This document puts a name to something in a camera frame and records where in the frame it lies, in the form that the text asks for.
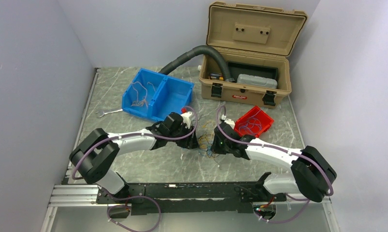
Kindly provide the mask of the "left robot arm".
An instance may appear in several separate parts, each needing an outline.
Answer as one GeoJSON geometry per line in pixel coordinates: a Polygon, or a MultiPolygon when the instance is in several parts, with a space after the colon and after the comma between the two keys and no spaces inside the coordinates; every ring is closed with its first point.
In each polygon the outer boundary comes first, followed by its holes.
{"type": "Polygon", "coordinates": [[[168,143],[195,149],[198,143],[192,121],[196,120],[196,113],[190,110],[180,114],[172,112],[163,121],[134,132],[108,133],[97,128],[69,155],[75,165],[72,178],[76,179],[76,173],[80,173],[86,183],[101,186],[114,202],[121,203],[127,199],[129,185],[112,170],[115,158],[135,151],[155,150],[168,143]]]}

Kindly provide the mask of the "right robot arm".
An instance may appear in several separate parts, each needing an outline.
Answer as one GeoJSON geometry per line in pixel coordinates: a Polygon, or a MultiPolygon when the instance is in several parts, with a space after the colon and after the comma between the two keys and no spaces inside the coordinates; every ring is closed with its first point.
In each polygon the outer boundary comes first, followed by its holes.
{"type": "Polygon", "coordinates": [[[267,143],[253,135],[239,136],[222,122],[214,129],[214,153],[258,160],[282,168],[283,174],[264,173],[255,188],[256,196],[266,201],[276,194],[302,194],[307,200],[321,202],[334,194],[335,170],[313,146],[287,148],[267,143]]]}

